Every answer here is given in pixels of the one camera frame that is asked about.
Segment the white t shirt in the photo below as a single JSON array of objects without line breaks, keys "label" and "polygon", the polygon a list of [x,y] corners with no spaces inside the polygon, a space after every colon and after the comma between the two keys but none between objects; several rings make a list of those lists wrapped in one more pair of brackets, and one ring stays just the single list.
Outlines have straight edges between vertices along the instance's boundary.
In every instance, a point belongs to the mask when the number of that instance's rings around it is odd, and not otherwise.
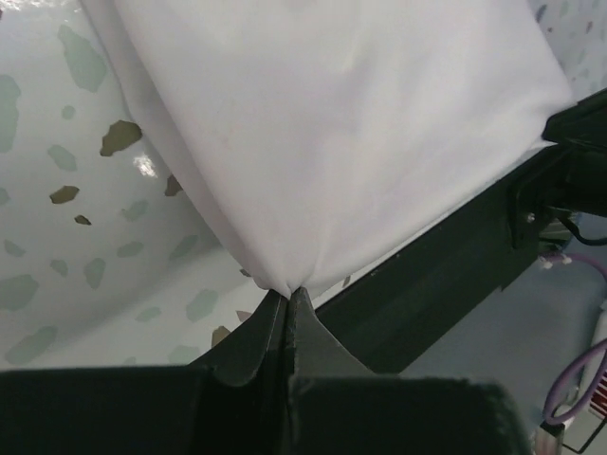
[{"label": "white t shirt", "polygon": [[525,1],[83,6],[145,138],[284,296],[440,222],[574,101]]}]

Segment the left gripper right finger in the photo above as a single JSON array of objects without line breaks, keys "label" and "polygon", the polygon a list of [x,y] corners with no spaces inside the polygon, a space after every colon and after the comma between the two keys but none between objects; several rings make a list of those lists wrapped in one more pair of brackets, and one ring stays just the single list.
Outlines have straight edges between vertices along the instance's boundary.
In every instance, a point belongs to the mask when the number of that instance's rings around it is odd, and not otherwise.
[{"label": "left gripper right finger", "polygon": [[288,303],[286,454],[528,454],[499,385],[377,374],[318,319],[307,291]]}]

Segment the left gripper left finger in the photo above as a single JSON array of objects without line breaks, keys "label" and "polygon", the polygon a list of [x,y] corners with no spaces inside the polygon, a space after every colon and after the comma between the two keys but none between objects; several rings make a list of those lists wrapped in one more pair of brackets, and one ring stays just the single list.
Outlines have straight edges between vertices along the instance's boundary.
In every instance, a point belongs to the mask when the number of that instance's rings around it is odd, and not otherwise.
[{"label": "left gripper left finger", "polygon": [[186,365],[1,375],[5,454],[276,454],[286,301],[253,314]]}]

